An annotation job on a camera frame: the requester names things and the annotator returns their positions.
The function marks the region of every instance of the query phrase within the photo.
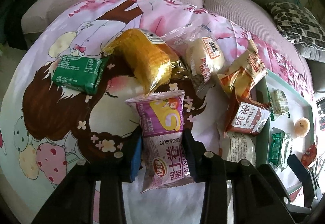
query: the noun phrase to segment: purple snack package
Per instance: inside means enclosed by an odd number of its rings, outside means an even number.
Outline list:
[[[126,100],[140,116],[146,164],[142,193],[192,183],[181,146],[184,91],[152,93]]]

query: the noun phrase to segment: red brand logo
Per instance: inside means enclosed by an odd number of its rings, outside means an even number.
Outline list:
[[[163,177],[167,174],[166,164],[160,158],[153,160],[153,170],[155,170],[156,175],[159,177]]]

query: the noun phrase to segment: pink bow tie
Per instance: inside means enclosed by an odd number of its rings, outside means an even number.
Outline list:
[[[84,53],[86,49],[86,47],[80,47],[78,44],[74,45],[74,50],[79,50],[81,53]]]

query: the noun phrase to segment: black and white patterned pillow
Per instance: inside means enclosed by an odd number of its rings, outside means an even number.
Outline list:
[[[325,51],[324,30],[308,9],[289,2],[271,2],[266,6],[280,34],[288,41]]]

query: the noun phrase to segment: red candy wrapper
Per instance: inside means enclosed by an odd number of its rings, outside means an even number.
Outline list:
[[[140,116],[146,164],[142,193],[193,182],[181,146],[184,91],[152,93],[126,100]]]
[[[313,162],[316,156],[317,156],[317,148],[316,148],[316,144],[313,143],[305,152],[303,157],[301,157],[301,163],[303,164],[304,167],[307,168]]]
[[[236,95],[233,88],[225,119],[225,132],[259,134],[270,116],[269,106]]]

